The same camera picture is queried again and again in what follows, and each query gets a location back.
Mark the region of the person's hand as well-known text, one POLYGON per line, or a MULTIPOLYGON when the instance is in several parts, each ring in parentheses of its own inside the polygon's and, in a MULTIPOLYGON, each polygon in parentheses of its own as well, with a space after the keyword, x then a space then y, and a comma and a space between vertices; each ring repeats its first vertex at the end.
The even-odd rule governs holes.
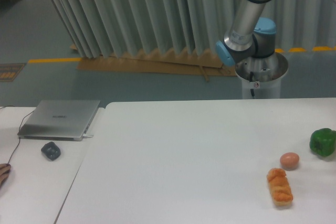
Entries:
POLYGON ((9 177, 12 166, 10 164, 0 164, 0 185, 9 177))

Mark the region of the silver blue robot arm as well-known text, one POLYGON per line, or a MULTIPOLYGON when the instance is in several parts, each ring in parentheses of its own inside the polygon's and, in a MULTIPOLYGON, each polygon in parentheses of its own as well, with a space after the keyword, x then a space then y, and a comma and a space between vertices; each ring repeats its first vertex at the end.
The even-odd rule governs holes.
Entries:
POLYGON ((257 53, 259 46, 253 33, 269 1, 241 0, 231 28, 216 43, 216 52, 225 65, 233 66, 257 53))

